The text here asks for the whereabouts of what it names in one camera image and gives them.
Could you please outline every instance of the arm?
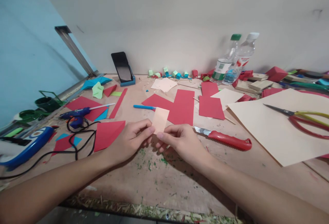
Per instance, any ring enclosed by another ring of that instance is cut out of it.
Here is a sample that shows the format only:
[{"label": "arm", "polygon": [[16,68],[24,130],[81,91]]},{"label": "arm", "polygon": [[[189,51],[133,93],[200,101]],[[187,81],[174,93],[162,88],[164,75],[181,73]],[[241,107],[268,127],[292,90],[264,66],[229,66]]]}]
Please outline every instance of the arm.
[{"label": "arm", "polygon": [[261,180],[234,170],[202,146],[189,125],[168,126],[158,133],[162,153],[176,150],[259,223],[329,223],[329,215],[313,205]]},{"label": "arm", "polygon": [[107,149],[5,190],[0,194],[0,223],[37,222],[98,175],[130,158],[150,141],[154,130],[149,119],[129,123]]}]

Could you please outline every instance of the blue marker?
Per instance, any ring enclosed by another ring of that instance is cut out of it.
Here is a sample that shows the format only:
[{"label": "blue marker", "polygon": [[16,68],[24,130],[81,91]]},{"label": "blue marker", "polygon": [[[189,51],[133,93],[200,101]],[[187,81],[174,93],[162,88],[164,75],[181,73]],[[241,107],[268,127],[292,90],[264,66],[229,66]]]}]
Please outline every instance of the blue marker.
[{"label": "blue marker", "polygon": [[149,110],[155,110],[156,107],[150,107],[150,106],[141,106],[141,105],[134,105],[135,108],[141,108],[141,109],[149,109]]}]

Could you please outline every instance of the floor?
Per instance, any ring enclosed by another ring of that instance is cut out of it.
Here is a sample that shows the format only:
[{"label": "floor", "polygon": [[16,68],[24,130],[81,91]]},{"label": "floor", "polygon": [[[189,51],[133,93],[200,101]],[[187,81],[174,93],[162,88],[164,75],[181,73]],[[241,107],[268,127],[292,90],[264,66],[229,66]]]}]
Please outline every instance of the floor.
[{"label": "floor", "polygon": [[49,212],[38,224],[165,224],[164,222],[149,221],[137,218],[104,214],[93,211],[76,210],[56,207]]}]

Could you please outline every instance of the scissors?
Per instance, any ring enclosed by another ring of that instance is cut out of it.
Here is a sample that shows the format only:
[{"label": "scissors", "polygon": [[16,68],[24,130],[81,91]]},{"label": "scissors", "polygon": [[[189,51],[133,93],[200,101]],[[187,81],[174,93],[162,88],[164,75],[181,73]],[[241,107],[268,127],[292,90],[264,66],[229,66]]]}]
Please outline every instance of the scissors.
[{"label": "scissors", "polygon": [[304,127],[302,127],[299,123],[299,122],[303,122],[303,123],[306,123],[306,124],[309,124],[309,125],[312,125],[312,126],[315,126],[315,127],[318,127],[318,128],[321,128],[323,130],[326,130],[326,131],[329,131],[329,124],[326,124],[320,120],[317,120],[315,118],[312,118],[306,114],[313,114],[313,115],[318,115],[318,116],[322,116],[322,117],[325,117],[325,118],[328,118],[329,119],[329,115],[328,114],[324,114],[324,113],[318,113],[318,112],[314,112],[314,111],[297,111],[297,112],[293,112],[293,111],[288,111],[288,110],[285,110],[285,109],[281,109],[281,108],[278,108],[278,107],[274,107],[274,106],[270,106],[270,105],[266,105],[264,104],[265,106],[269,107],[269,108],[272,108],[273,110],[276,110],[276,111],[279,111],[285,115],[288,115],[289,116],[289,120],[290,122],[292,122],[292,124],[299,130],[309,134],[309,135],[312,135],[314,137],[317,137],[317,138],[322,138],[322,139],[329,139],[329,136],[325,136],[325,135],[320,135],[320,134],[317,134],[317,133],[314,133],[314,132],[311,132],[307,129],[305,129]]}]

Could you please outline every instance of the red utility knife handle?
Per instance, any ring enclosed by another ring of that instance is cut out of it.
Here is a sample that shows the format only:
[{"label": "red utility knife handle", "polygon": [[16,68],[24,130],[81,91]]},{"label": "red utility knife handle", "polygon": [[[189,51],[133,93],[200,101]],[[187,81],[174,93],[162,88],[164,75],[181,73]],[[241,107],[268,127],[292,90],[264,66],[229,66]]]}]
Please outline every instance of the red utility knife handle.
[{"label": "red utility knife handle", "polygon": [[228,146],[232,146],[235,149],[239,149],[242,151],[250,150],[252,147],[252,144],[251,144],[251,141],[249,138],[246,140],[241,140],[241,139],[238,139],[235,137],[230,137],[228,135],[225,135],[225,134],[217,132],[217,131],[212,131],[208,137],[218,140],[222,143],[225,143]]}]

